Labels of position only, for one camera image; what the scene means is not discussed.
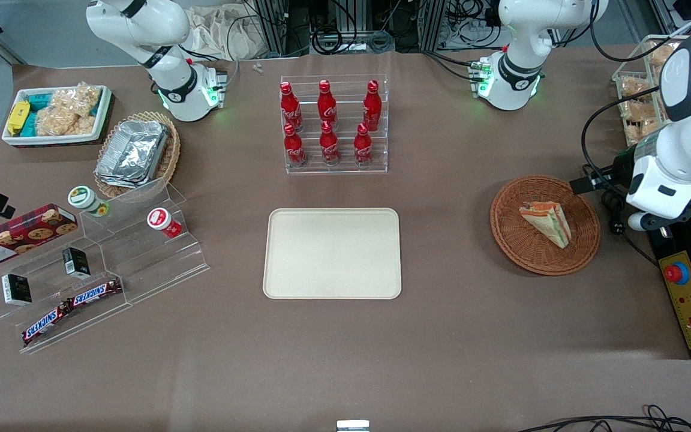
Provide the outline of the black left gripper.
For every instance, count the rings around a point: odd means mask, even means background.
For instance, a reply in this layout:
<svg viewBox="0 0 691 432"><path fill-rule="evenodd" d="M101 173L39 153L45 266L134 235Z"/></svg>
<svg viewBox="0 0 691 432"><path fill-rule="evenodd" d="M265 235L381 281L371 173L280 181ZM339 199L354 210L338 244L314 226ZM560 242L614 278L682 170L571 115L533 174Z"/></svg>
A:
<svg viewBox="0 0 691 432"><path fill-rule="evenodd" d="M590 165L585 167L585 177L569 182L573 194L587 194L598 189L612 194L627 194L633 178L635 164L635 147L620 151L611 165L594 170Z"/></svg>

